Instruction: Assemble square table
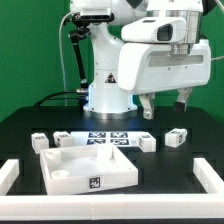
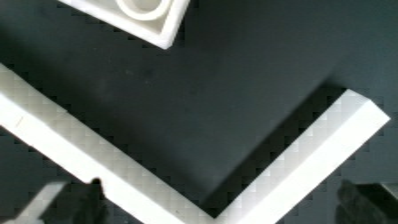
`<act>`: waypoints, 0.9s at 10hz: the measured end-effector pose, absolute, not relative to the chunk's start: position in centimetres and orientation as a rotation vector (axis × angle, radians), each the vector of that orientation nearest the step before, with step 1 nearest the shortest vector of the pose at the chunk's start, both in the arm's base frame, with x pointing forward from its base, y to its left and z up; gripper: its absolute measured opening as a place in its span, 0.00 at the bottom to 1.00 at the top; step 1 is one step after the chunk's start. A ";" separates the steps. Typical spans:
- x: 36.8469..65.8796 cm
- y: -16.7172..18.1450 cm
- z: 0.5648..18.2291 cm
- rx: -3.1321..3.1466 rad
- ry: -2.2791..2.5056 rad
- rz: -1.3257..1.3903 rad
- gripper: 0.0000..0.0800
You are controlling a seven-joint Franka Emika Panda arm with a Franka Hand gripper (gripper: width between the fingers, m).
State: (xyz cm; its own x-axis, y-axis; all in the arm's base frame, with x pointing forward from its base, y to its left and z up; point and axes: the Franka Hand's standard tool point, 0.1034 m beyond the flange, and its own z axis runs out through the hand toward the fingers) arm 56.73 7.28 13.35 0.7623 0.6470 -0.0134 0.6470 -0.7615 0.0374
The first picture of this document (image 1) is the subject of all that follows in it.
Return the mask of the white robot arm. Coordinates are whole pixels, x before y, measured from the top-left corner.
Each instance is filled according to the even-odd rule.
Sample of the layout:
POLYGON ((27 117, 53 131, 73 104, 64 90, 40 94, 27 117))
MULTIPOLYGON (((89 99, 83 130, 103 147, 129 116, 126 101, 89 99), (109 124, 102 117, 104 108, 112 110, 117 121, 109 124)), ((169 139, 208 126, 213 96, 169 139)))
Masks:
POLYGON ((121 119, 137 111, 137 95, 152 119, 155 94, 169 90, 179 92, 174 107, 184 111, 192 88, 210 78, 210 46, 199 37, 207 1, 71 0, 75 39, 89 37, 94 53, 84 112, 121 119))

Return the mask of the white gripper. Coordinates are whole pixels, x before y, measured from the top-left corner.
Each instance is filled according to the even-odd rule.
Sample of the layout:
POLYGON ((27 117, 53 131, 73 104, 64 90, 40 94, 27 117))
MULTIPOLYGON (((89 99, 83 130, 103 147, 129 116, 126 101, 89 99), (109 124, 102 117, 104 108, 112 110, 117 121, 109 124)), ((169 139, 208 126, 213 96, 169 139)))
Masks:
POLYGON ((207 84, 210 68, 211 50, 207 40, 195 44, 188 55, 172 55, 168 44, 127 43, 119 56, 118 85, 127 93, 141 94, 143 117, 152 119, 153 92, 180 88, 174 110, 185 112, 191 87, 207 84))

